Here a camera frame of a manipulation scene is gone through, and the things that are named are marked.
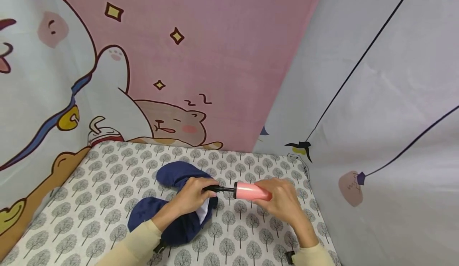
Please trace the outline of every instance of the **black line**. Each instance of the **black line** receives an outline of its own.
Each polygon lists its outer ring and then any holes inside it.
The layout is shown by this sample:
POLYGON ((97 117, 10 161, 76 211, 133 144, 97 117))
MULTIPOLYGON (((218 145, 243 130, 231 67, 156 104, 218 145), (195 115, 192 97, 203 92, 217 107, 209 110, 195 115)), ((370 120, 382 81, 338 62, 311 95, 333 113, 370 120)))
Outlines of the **black line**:
POLYGON ((374 172, 370 172, 368 173, 368 175, 365 175, 365 176, 369 176, 369 175, 372 175, 373 173, 375 172, 378 172, 382 169, 384 169, 384 167, 388 166, 389 164, 393 163, 397 158, 401 157, 402 154, 407 151, 409 148, 411 148, 411 146, 413 146, 422 136, 424 136, 426 133, 428 133, 428 131, 430 131, 433 127, 435 127, 435 125, 437 125, 439 122, 441 122, 444 118, 446 118, 447 116, 451 115, 454 111, 456 111, 457 109, 459 109, 459 106, 456 106, 454 109, 450 110, 449 112, 447 112, 445 115, 443 115, 441 118, 439 118, 436 122, 434 122, 433 124, 431 124, 428 128, 425 129, 425 131, 423 131, 419 136, 416 137, 416 139, 414 139, 414 141, 412 141, 404 150, 402 150, 401 153, 399 153, 396 157, 394 157, 391 161, 389 161, 388 163, 386 163, 384 166, 378 168, 377 170, 375 170, 374 172))
POLYGON ((360 62, 362 62, 363 58, 365 57, 365 55, 368 53, 368 51, 370 50, 371 46, 375 43, 375 41, 378 39, 378 37, 380 36, 380 34, 383 32, 384 28, 386 28, 386 25, 389 23, 389 21, 392 19, 392 17, 395 15, 395 13, 397 12, 398 8, 402 5, 404 0, 401 0, 397 6, 395 7, 395 9, 392 11, 392 14, 389 16, 389 18, 386 20, 386 22, 384 23, 384 25, 381 27, 381 29, 379 30, 378 34, 376 35, 376 37, 372 40, 371 44, 368 46, 368 48, 366 49, 365 53, 363 53, 362 57, 360 57, 360 60, 357 62, 357 64, 354 66, 354 68, 352 69, 351 73, 349 74, 349 76, 347 76, 347 78, 345 79, 344 83, 341 85, 341 87, 339 88, 338 92, 335 94, 335 96, 333 97, 333 99, 330 101, 330 103, 328 104, 327 108, 325 109, 325 111, 323 112, 323 114, 320 116, 320 119, 318 119, 318 122, 316 124, 316 126, 314 127, 314 129, 311 131, 311 133, 309 134, 308 138, 306 139, 306 141, 308 141, 309 137, 313 134, 313 132, 315 131, 315 129, 317 128, 318 124, 320 123, 320 121, 322 120, 322 118, 324 117, 325 113, 327 112, 327 110, 330 108, 330 106, 332 105, 333 101, 336 99, 336 97, 338 96, 339 92, 341 91, 341 89, 343 89, 344 85, 346 84, 347 80, 349 80, 349 78, 351 77, 351 75, 354 73, 354 71, 357 69, 357 67, 359 66, 360 62))

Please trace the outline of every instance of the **cat ear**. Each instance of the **cat ear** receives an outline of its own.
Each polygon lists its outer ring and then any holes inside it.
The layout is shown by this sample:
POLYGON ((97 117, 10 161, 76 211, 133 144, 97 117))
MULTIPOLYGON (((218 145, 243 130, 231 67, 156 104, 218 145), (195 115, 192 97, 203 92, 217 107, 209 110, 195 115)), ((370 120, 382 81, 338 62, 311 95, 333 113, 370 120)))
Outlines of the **cat ear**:
POLYGON ((189 111, 187 111, 187 113, 189 113, 191 116, 197 118, 199 120, 199 122, 202 122, 206 118, 206 115, 204 113, 199 112, 197 110, 189 110, 189 111))

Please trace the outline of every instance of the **navy blue pillow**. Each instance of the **navy blue pillow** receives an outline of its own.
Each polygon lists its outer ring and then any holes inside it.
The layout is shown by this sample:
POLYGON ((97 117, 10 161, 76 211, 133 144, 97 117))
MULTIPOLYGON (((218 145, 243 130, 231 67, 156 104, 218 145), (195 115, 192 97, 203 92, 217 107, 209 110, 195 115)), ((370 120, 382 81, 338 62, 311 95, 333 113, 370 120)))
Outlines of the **navy blue pillow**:
MULTIPOLYGON (((161 167, 156 175, 156 179, 160 184, 178 188, 178 191, 182 190, 186 181, 191 178, 211 178, 207 173, 199 170, 192 164, 175 161, 168 163, 161 167)), ((202 225, 212 216, 212 210, 217 207, 217 197, 209 199, 208 212, 204 218, 202 225)), ((127 228, 132 232, 144 221, 151 219, 157 212, 166 205, 168 201, 157 199, 155 197, 147 197, 139 201, 137 205, 132 209, 129 221, 127 222, 127 228)), ((191 212, 173 221, 164 231, 161 236, 162 242, 167 246, 178 246, 186 244, 193 240, 193 238, 199 233, 202 226, 199 224, 199 217, 196 212, 191 212)))

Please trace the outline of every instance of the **bed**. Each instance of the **bed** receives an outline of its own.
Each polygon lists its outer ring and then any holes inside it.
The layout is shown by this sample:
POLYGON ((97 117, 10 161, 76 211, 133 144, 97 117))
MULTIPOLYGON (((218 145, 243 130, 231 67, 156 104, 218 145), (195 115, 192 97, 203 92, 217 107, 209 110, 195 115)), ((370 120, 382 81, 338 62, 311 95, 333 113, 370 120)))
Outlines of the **bed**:
MULTIPOLYGON (((173 198, 175 190, 160 185, 156 172, 177 160, 190 162, 221 185, 253 183, 274 176, 288 179, 295 185, 320 243, 329 250, 335 264, 341 265, 311 191, 308 169, 298 156, 115 141, 99 143, 88 152, 1 265, 95 265, 127 235, 130 212, 139 200, 173 198)), ((155 254, 147 265, 288 264, 284 253, 298 249, 290 226, 249 201, 222 193, 218 198, 212 220, 193 242, 155 254)))

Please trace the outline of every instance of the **pink cheek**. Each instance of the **pink cheek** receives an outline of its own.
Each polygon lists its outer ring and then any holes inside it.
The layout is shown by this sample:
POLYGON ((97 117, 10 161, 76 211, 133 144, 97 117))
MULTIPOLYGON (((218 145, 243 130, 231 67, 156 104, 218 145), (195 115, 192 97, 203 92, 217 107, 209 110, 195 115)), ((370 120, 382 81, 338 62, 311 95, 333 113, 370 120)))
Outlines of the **pink cheek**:
POLYGON ((184 133, 197 133, 198 129, 193 125, 184 125, 182 131, 184 131, 184 133))

